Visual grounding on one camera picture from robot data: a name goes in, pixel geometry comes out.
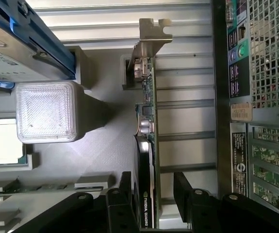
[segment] usb port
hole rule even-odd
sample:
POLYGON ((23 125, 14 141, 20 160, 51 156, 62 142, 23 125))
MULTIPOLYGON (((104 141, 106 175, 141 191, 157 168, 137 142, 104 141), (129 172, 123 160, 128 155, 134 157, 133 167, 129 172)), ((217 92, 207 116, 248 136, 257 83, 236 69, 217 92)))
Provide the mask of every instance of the usb port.
POLYGON ((230 74, 231 74, 231 79, 233 80, 235 78, 234 76, 234 68, 230 67, 230 74))
POLYGON ((231 83, 231 96, 233 97, 235 95, 235 84, 231 83))
POLYGON ((235 65, 234 67, 235 67, 234 76, 237 78, 237 76, 238 76, 238 65, 235 65))
POLYGON ((237 44, 237 31, 234 31, 234 33, 233 33, 233 44, 234 45, 237 44))
POLYGON ((235 94, 238 94, 240 92, 240 86, 238 84, 238 81, 235 82, 235 94))
POLYGON ((246 27, 242 25, 238 28, 238 40, 244 39, 246 33, 246 27))
POLYGON ((230 35, 229 35, 229 49, 231 49, 232 46, 233 46, 233 35, 230 34, 230 35))

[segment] translucent plastic block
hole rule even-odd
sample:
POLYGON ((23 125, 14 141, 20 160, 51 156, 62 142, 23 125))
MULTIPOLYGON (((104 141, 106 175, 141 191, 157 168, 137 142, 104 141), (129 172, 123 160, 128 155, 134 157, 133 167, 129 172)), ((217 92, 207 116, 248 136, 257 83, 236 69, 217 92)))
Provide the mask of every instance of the translucent plastic block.
POLYGON ((103 104, 72 81, 19 83, 16 87, 17 135, 21 142, 54 143, 81 139, 100 127, 89 106, 103 104))

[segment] green circuit board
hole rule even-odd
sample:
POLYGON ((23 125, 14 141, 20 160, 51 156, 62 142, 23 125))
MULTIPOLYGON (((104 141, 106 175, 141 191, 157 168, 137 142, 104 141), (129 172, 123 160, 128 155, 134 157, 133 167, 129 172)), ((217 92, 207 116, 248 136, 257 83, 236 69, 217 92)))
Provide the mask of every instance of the green circuit board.
POLYGON ((279 152, 253 146, 253 157, 279 166, 279 152))
POLYGON ((160 163, 159 163, 159 142, 158 142, 158 112, 157 112, 157 88, 154 58, 149 58, 147 62, 150 75, 142 79, 143 102, 136 104, 136 114, 138 124, 141 120, 149 120, 152 125, 151 131, 147 134, 142 134, 140 131, 137 133, 143 135, 151 143, 152 146, 152 160, 154 166, 154 184, 156 203, 154 209, 156 211, 156 219, 159 218, 160 200, 161 200, 161 186, 160 186, 160 163))
POLYGON ((279 188, 279 174, 254 165, 254 175, 279 188))
POLYGON ((254 183, 254 193, 279 209, 279 195, 263 188, 257 183, 254 183))
MULTIPOLYGON (((279 151, 253 146, 253 157, 279 166, 279 151)), ((260 179, 279 188, 279 174, 257 165, 253 165, 253 174, 256 177, 259 177, 260 179)), ((263 188, 257 183, 253 184, 253 191, 256 195, 279 209, 279 195, 263 188)))

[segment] metal bracket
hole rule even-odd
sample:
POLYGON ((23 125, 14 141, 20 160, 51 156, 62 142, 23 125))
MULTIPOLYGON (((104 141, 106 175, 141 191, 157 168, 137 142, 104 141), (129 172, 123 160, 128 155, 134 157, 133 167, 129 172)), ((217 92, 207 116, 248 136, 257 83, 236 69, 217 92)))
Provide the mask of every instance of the metal bracket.
POLYGON ((170 19, 159 19, 155 26, 152 18, 139 19, 139 42, 134 46, 127 71, 134 69, 135 59, 154 57, 164 44, 172 42, 173 35, 163 32, 171 23, 170 19))
POLYGON ((127 198, 129 204, 131 204, 131 172, 123 171, 120 180, 119 189, 123 192, 127 198))
POLYGON ((219 201, 203 189, 193 189, 182 172, 174 173, 174 198, 182 221, 191 224, 193 232, 222 232, 219 201))
POLYGON ((82 227, 87 227, 93 223, 89 211, 93 210, 95 206, 91 194, 76 193, 52 206, 14 232, 79 232, 82 227))
POLYGON ((120 189, 114 188, 106 194, 108 210, 108 232, 140 233, 131 205, 120 189))

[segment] label sticker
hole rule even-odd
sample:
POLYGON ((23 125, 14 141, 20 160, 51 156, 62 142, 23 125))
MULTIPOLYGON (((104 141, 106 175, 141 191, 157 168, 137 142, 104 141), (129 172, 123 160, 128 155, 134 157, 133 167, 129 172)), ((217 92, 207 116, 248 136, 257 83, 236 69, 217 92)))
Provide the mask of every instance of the label sticker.
POLYGON ((232 133, 232 192, 247 196, 246 133, 232 133))
POLYGON ((49 78, 0 53, 0 81, 26 82, 46 80, 49 80, 49 78))
POLYGON ((252 105, 251 103, 238 103, 231 105, 231 119, 251 121, 252 120, 252 105))

